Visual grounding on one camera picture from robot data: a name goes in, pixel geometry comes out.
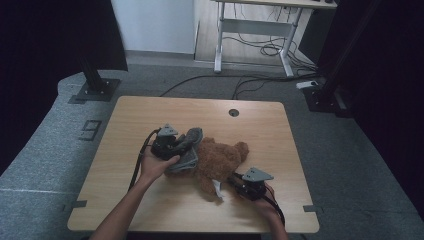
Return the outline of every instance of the brown plush toy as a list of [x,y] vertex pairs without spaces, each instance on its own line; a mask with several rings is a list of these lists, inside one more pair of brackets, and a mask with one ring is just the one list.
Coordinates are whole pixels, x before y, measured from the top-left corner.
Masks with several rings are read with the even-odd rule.
[[219,195],[215,190],[213,180],[226,182],[227,178],[243,163],[249,148],[246,143],[238,142],[234,146],[216,143],[215,139],[205,137],[199,144],[196,168],[180,173],[166,174],[167,176],[183,176],[194,174],[200,188],[211,195]]

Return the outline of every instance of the white wall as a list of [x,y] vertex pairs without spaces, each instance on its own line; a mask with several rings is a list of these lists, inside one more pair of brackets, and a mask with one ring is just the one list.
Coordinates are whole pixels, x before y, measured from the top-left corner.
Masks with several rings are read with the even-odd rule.
[[125,50],[193,54],[195,0],[112,0]]

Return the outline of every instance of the desk top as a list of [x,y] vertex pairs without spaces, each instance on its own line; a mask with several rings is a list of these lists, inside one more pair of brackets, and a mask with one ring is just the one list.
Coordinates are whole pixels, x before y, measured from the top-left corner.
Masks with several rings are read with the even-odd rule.
[[287,6],[287,7],[300,7],[300,8],[320,8],[320,9],[335,9],[337,4],[326,3],[324,0],[319,2],[312,0],[212,0],[216,2],[225,3],[244,3],[256,5],[273,5],[273,6]]
[[[230,109],[239,115],[232,117]],[[170,123],[179,133],[201,127],[204,136],[250,153],[237,172],[257,167],[274,176],[268,183],[286,217],[288,232],[314,233],[312,205],[284,107],[278,102],[121,97],[112,113],[74,208],[71,230],[94,230],[126,194],[140,148],[149,133]],[[247,200],[223,184],[224,199],[203,193],[195,178],[161,176],[148,189],[130,231],[262,233],[268,226]]]

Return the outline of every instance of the person's left hand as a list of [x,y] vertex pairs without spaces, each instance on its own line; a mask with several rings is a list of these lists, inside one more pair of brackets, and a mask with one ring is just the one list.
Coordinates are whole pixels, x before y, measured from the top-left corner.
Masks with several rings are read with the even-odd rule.
[[151,152],[151,146],[147,146],[144,157],[141,160],[140,179],[154,182],[165,172],[166,168],[175,164],[178,160],[180,160],[179,155],[173,156],[168,161],[157,158]]

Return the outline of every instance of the black round hole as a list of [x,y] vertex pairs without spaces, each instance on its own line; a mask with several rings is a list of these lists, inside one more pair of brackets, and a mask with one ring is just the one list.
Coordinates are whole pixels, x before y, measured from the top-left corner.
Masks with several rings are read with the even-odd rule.
[[228,113],[230,114],[231,117],[237,117],[239,115],[239,111],[237,109],[230,109]]

